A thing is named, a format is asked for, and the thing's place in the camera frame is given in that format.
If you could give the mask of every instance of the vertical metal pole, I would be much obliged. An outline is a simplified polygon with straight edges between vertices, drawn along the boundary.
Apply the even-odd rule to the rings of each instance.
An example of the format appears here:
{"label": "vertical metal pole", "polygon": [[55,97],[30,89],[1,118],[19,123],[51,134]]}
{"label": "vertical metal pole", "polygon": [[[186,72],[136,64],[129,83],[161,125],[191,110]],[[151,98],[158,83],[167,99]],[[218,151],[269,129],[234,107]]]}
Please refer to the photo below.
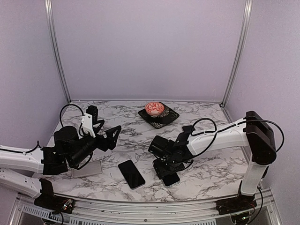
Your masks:
{"label": "vertical metal pole", "polygon": [[52,13],[52,1],[51,0],[45,0],[45,6],[46,6],[46,14],[47,14],[47,21],[48,21],[48,28],[50,32],[50,39],[52,43],[52,49],[54,53],[54,58],[57,66],[57,70],[60,76],[60,82],[62,85],[62,89],[66,98],[66,101],[68,103],[71,102],[71,96],[68,90],[64,70],[62,67],[61,59],[60,59],[60,53],[58,50],[58,44],[57,44],[57,39],[56,39],[56,34],[55,34],[55,27],[54,27],[54,19],[53,19],[53,13]]}
{"label": "vertical metal pole", "polygon": [[242,21],[242,28],[241,28],[241,31],[240,31],[240,39],[239,39],[238,49],[237,49],[236,54],[235,54],[233,67],[232,67],[231,74],[230,74],[230,77],[229,77],[229,81],[228,81],[228,84],[227,84],[227,87],[226,87],[226,91],[225,91],[225,94],[223,96],[223,100],[222,100],[222,103],[221,103],[221,105],[223,107],[225,107],[226,104],[228,103],[229,96],[230,96],[231,91],[233,89],[233,83],[234,83],[234,80],[236,78],[236,74],[238,72],[238,68],[239,68],[239,64],[240,64],[240,58],[242,56],[243,49],[244,49],[245,42],[246,42],[246,38],[247,38],[251,10],[252,10],[252,0],[246,0],[244,17],[243,17],[243,21]]}

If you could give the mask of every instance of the marble tabletop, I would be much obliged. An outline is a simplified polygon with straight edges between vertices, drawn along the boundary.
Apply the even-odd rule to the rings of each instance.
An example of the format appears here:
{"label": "marble tabletop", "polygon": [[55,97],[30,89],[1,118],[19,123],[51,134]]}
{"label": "marble tabletop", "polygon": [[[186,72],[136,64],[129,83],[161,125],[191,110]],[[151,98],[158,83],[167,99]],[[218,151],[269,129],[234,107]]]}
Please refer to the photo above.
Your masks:
{"label": "marble tabletop", "polygon": [[[72,178],[71,171],[57,175],[44,176],[53,184],[55,193],[91,199],[133,202],[173,202],[233,195],[238,192],[239,184],[247,169],[247,162],[240,148],[230,148],[206,152],[196,158],[193,165],[178,172],[180,183],[165,188],[153,169],[154,156],[148,147],[155,135],[175,140],[181,127],[193,124],[202,117],[212,118],[217,125],[227,123],[218,104],[199,102],[163,103],[180,117],[170,125],[155,129],[139,115],[145,101],[80,101],[73,102],[84,111],[89,105],[98,107],[98,119],[105,119],[102,131],[117,125],[122,126],[117,146],[114,150],[94,151],[92,160],[101,160],[103,173],[83,178]],[[80,125],[81,114],[69,106],[63,114],[64,125],[76,128]],[[197,129],[211,128],[204,121]],[[49,147],[54,146],[53,137]],[[118,164],[131,159],[146,183],[131,190],[119,171]]]}

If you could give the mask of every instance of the red and white bowl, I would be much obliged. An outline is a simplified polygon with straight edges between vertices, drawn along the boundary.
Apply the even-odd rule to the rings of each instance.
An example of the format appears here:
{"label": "red and white bowl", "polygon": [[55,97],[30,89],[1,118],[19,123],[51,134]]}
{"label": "red and white bowl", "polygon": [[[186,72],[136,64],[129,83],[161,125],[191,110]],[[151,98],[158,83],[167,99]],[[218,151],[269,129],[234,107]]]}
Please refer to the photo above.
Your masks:
{"label": "red and white bowl", "polygon": [[160,102],[150,102],[145,106],[145,109],[150,116],[157,117],[163,113],[165,107]]}

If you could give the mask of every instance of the black plate with floral pattern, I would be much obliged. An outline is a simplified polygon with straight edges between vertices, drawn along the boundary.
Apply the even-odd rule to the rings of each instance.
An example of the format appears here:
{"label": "black plate with floral pattern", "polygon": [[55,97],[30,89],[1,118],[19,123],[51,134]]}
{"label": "black plate with floral pattern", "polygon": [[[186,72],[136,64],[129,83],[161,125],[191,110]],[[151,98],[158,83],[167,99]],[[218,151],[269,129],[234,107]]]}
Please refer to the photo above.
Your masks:
{"label": "black plate with floral pattern", "polygon": [[151,124],[156,129],[162,128],[170,123],[172,123],[174,120],[176,120],[179,117],[179,114],[176,113],[173,109],[166,106],[164,103],[161,102],[161,104],[164,105],[165,110],[157,117],[151,117],[145,109],[139,111],[139,115],[146,120],[149,124]]}

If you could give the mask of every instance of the purple wall panel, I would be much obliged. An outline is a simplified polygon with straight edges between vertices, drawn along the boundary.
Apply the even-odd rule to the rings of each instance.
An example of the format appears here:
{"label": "purple wall panel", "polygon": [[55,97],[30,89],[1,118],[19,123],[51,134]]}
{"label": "purple wall panel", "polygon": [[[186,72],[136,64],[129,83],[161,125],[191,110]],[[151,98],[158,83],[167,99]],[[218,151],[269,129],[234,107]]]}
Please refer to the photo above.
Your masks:
{"label": "purple wall panel", "polygon": [[[255,110],[285,132],[286,143],[265,179],[283,224],[298,224],[300,219],[299,12],[299,1],[254,2],[245,50],[227,105],[234,120]],[[277,145],[280,142],[276,131]]]}
{"label": "purple wall panel", "polygon": [[245,1],[53,0],[73,99],[222,100]]}
{"label": "purple wall panel", "polygon": [[[0,144],[46,145],[64,103],[44,1],[0,0]],[[0,224],[15,195],[0,188]]]}

